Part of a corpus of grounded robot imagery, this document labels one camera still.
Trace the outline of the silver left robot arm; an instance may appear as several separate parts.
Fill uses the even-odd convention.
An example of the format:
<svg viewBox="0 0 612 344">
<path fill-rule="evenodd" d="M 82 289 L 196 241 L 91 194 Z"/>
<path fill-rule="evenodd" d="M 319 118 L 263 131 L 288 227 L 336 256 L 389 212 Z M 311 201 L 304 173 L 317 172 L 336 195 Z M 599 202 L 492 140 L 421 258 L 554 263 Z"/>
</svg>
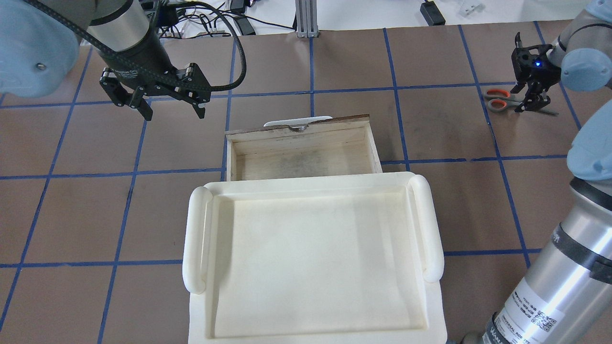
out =
<svg viewBox="0 0 612 344">
<path fill-rule="evenodd" d="M 99 84 L 114 105 L 137 110 L 145 120 L 153 111 L 145 97 L 170 96 L 191 104 L 205 117 L 209 91 L 192 91 L 160 80 L 209 83 L 195 63 L 172 65 L 155 28 L 137 0 L 43 0 L 42 4 L 83 29 L 110 52 Z M 1 92 L 24 98 L 52 94 L 78 59 L 82 37 L 24 0 L 1 2 Z"/>
</svg>

